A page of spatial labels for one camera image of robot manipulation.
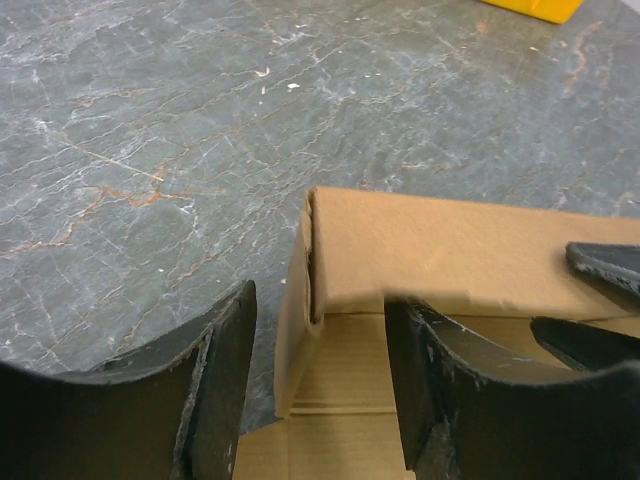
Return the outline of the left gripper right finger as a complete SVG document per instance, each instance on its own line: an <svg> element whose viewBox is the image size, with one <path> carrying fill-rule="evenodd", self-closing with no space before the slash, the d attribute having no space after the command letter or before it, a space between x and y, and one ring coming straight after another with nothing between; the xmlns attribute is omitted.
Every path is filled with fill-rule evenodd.
<svg viewBox="0 0 640 480"><path fill-rule="evenodd" d="M406 468L419 479L635 479L639 360L551 366L414 299L384 302Z"/></svg>

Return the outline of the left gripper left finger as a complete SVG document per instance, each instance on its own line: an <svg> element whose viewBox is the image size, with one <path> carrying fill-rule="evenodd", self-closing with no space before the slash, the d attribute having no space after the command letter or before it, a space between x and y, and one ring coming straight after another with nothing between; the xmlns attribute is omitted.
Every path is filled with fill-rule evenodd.
<svg viewBox="0 0 640 480"><path fill-rule="evenodd" d="M1 366L5 479L229 479L257 320L238 284L206 313L86 371Z"/></svg>

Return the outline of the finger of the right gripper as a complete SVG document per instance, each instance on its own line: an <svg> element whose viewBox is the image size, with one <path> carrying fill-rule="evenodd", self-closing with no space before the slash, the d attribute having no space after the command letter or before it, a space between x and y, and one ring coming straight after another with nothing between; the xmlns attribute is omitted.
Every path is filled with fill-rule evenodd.
<svg viewBox="0 0 640 480"><path fill-rule="evenodd" d="M573 370L597 371L639 360L639 339L602 328L550 317L534 317L537 343Z"/></svg>
<svg viewBox="0 0 640 480"><path fill-rule="evenodd" d="M566 260L575 270L639 297L639 246L569 242Z"/></svg>

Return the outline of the brown cardboard box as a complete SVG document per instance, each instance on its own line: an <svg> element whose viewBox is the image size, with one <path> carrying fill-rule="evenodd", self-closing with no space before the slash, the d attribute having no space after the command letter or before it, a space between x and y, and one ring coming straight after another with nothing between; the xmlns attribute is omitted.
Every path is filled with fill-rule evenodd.
<svg viewBox="0 0 640 480"><path fill-rule="evenodd" d="M238 479L635 479L639 223L317 187Z"/></svg>

